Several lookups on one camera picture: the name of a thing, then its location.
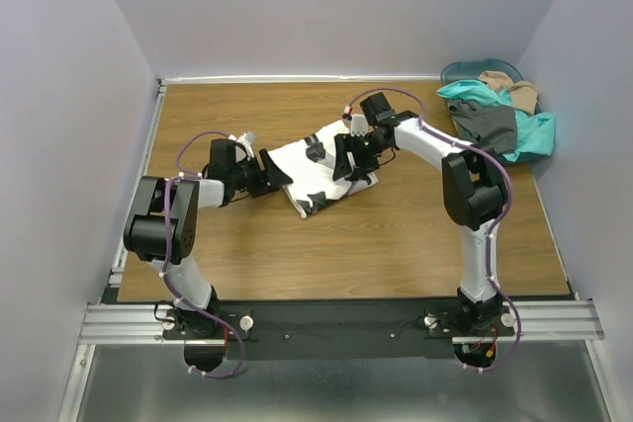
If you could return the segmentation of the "white t shirt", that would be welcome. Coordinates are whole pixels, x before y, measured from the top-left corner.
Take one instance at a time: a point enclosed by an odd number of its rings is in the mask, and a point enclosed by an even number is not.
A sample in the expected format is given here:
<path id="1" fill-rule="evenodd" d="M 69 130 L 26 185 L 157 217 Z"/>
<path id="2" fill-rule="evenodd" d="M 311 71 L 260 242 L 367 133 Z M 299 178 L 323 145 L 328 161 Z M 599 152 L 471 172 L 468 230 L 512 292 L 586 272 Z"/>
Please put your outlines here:
<path id="1" fill-rule="evenodd" d="M 357 181 L 333 180 L 334 138 L 348 132 L 347 125 L 339 120 L 269 152 L 272 162 L 292 180 L 283 190 L 301 218 L 379 183 L 375 173 Z"/>

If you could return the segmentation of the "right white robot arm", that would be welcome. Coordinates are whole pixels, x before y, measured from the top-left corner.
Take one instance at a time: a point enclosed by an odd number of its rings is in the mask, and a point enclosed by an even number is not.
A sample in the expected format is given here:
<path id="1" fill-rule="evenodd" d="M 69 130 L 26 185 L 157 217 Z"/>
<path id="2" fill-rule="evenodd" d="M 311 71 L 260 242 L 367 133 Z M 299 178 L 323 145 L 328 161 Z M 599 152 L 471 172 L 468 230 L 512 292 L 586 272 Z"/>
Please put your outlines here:
<path id="1" fill-rule="evenodd" d="M 502 312 L 497 277 L 497 229 L 507 215 L 513 189 L 506 170 L 492 154 L 431 126 L 422 114 L 396 112 L 385 88 L 358 96 L 342 118 L 350 131 L 334 139 L 333 179 L 357 181 L 380 168 L 386 150 L 408 151 L 441 173 L 446 213 L 461 232 L 463 271 L 453 321 L 465 331 L 488 324 Z"/>

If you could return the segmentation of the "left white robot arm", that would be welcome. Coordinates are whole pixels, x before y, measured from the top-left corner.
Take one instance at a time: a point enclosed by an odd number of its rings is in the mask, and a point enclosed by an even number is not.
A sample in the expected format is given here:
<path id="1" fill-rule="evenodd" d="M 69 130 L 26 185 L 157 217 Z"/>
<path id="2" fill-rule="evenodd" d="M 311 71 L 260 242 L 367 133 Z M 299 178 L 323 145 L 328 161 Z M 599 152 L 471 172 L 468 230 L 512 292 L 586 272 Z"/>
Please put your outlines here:
<path id="1" fill-rule="evenodd" d="M 292 183 L 267 150 L 253 153 L 247 135 L 214 139 L 201 172 L 139 179 L 123 231 L 124 246 L 158 273 L 176 307 L 217 317 L 216 291 L 193 256 L 198 211 L 224 208 L 238 193 L 259 198 Z"/>

